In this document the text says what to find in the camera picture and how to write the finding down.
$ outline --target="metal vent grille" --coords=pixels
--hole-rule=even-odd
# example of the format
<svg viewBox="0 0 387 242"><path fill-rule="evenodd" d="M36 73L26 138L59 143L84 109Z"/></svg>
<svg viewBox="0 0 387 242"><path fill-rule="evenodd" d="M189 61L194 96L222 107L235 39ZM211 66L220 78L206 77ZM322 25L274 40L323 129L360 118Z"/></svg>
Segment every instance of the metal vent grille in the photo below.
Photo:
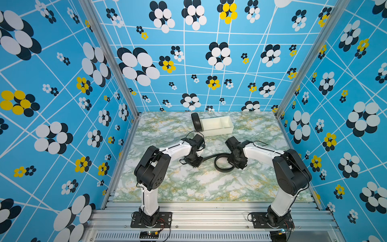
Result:
<svg viewBox="0 0 387 242"><path fill-rule="evenodd" d="M163 241L168 237L169 231L163 231L159 237L159 241ZM96 242L115 242L115 241L139 241L139 232L127 231L98 231ZM270 232L256 231L172 231L167 241L222 241L222 242L270 242Z"/></svg>

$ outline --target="yellow flower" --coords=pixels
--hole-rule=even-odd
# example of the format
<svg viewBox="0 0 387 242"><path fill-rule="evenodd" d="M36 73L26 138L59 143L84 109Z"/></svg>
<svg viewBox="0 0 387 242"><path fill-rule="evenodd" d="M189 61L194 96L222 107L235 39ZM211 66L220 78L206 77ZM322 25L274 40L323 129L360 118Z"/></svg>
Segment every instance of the yellow flower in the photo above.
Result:
<svg viewBox="0 0 387 242"><path fill-rule="evenodd" d="M15 169L14 172L15 172L14 177L23 177L24 174L27 172L27 170L24 169L24 166L21 166L19 167L19 169Z"/></svg>
<svg viewBox="0 0 387 242"><path fill-rule="evenodd" d="M290 56L295 56L295 55L297 55L297 50L292 50L292 52L290 52Z"/></svg>
<svg viewBox="0 0 387 242"><path fill-rule="evenodd" d="M255 92L256 90L257 90L257 87L256 87L256 86L252 86L252 87L249 89L249 91L252 92L252 93Z"/></svg>
<svg viewBox="0 0 387 242"><path fill-rule="evenodd" d="M147 35L146 32L143 32L143 33L141 33L141 38L143 38L144 40L146 40L147 38L149 38L149 36Z"/></svg>
<svg viewBox="0 0 387 242"><path fill-rule="evenodd" d="M291 80L291 79L295 78L296 76L297 76L297 73L296 73L296 72L291 72L290 75L288 75L288 78Z"/></svg>
<svg viewBox="0 0 387 242"><path fill-rule="evenodd" d="M321 47L320 54L321 54L321 55L324 54L325 51L327 51L327 45L323 45L323 46Z"/></svg>
<svg viewBox="0 0 387 242"><path fill-rule="evenodd" d="M368 43L369 40L370 39L361 40L358 45L358 50L360 51L365 50L370 45L370 43Z"/></svg>
<svg viewBox="0 0 387 242"><path fill-rule="evenodd" d="M324 27L325 23L327 22L329 16L327 15L324 15L321 17L321 19L319 20L318 24L320 25L320 27Z"/></svg>

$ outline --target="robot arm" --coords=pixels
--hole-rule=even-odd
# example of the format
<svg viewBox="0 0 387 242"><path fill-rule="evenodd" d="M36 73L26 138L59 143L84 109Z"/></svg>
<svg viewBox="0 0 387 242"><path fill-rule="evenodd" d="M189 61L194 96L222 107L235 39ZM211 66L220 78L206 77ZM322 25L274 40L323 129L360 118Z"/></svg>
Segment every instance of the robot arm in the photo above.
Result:
<svg viewBox="0 0 387 242"><path fill-rule="evenodd" d="M274 168L279 190L273 203L267 209L268 224L278 227L290 212L298 193L305 189L312 179L310 172L293 149L277 151L255 145L251 141L239 142L235 137L226 141L231 150L228 162L236 168L245 168L248 159L258 160Z"/></svg>
<svg viewBox="0 0 387 242"><path fill-rule="evenodd" d="M169 163L184 157L186 163L198 167L203 162L200 155L204 148L204 138L198 134L193 139L183 138L170 147L160 149L155 146L148 147L134 170L137 183L142 187L142 205L139 213L142 214L145 224L149 226L156 224L159 213L158 187L164 180Z"/></svg>

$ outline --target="side wall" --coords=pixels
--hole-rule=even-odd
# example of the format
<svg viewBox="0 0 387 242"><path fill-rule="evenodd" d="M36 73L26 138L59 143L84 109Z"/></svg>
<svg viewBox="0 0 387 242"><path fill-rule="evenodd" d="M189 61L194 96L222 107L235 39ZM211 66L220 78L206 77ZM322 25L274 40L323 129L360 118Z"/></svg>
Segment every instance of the side wall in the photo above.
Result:
<svg viewBox="0 0 387 242"><path fill-rule="evenodd" d="M77 0L0 10L0 241L78 241L132 116Z"/></svg>
<svg viewBox="0 0 387 242"><path fill-rule="evenodd" d="M387 17L352 0L281 122L346 241L387 241Z"/></svg>

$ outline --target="black tape roll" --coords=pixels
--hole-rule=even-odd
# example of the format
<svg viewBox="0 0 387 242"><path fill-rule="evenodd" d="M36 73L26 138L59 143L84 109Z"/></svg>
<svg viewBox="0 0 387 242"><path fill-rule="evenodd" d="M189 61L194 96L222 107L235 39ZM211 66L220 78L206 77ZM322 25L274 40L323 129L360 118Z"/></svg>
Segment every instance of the black tape roll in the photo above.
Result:
<svg viewBox="0 0 387 242"><path fill-rule="evenodd" d="M197 113L192 113L191 118L192 118L192 122L193 122L193 126L195 127L195 130L199 132L203 131L202 125L200 124L199 115Z"/></svg>

